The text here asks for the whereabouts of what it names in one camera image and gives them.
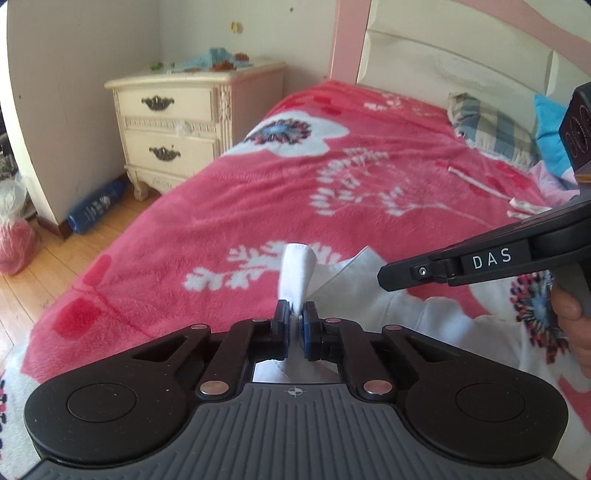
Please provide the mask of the right hand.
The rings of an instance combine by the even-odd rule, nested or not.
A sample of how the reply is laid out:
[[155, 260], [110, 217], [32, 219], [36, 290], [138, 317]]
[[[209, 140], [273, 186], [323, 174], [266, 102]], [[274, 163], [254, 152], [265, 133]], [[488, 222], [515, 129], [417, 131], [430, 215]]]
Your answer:
[[583, 314], [579, 301], [555, 285], [552, 289], [551, 302], [558, 316], [559, 326], [568, 337], [569, 349], [577, 359], [581, 372], [587, 378], [591, 376], [591, 323]]

